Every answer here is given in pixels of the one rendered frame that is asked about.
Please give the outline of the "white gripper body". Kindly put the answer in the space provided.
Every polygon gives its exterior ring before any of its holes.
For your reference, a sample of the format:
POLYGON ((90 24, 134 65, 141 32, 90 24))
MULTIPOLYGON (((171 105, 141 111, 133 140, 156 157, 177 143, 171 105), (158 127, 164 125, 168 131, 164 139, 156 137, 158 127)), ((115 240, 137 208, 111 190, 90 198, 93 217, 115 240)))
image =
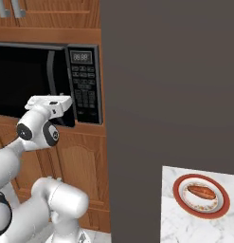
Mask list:
POLYGON ((26 110, 36 109, 45 114, 48 119, 62 117, 72 105, 70 96, 32 96, 25 105, 26 110))

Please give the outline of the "black microwave door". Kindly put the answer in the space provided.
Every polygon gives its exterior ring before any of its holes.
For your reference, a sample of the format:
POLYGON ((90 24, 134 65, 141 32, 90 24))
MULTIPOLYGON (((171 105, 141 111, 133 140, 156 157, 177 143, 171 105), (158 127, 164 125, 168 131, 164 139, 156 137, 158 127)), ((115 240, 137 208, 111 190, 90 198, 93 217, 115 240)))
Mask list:
POLYGON ((46 73, 49 50, 55 51, 57 95, 71 95, 65 46, 0 43, 0 115, 21 118, 31 96, 51 95, 46 73))

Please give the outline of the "black microwave oven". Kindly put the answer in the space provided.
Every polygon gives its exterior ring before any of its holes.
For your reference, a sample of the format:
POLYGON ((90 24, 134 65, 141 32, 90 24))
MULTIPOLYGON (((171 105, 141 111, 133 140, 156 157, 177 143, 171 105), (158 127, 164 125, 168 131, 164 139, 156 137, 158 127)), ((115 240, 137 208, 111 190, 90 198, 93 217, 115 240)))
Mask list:
POLYGON ((102 123, 101 80, 99 71, 99 47, 79 44, 43 44, 66 47, 66 60, 72 105, 61 118, 52 122, 73 127, 76 122, 102 123))

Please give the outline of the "dark grey fridge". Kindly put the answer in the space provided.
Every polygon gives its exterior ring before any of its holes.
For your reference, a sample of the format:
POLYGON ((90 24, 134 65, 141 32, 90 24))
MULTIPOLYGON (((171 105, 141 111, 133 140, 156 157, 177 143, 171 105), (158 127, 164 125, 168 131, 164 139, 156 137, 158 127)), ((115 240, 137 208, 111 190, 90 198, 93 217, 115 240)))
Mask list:
POLYGON ((234 243, 234 0, 100 0, 113 243, 234 243), (174 181, 227 191, 190 215, 174 181))

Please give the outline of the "red rimmed plate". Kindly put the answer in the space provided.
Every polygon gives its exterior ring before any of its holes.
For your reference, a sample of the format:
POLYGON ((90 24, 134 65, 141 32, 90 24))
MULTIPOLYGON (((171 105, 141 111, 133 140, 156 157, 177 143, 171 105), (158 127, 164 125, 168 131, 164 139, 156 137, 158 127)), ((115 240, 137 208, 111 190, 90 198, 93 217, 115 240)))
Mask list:
POLYGON ((179 177, 173 183, 172 192, 181 208, 199 218, 220 218, 230 207, 230 199, 225 188, 216 180, 200 174, 186 174, 179 177), (208 187, 216 197, 212 200, 200 198, 188 190, 189 186, 208 187))

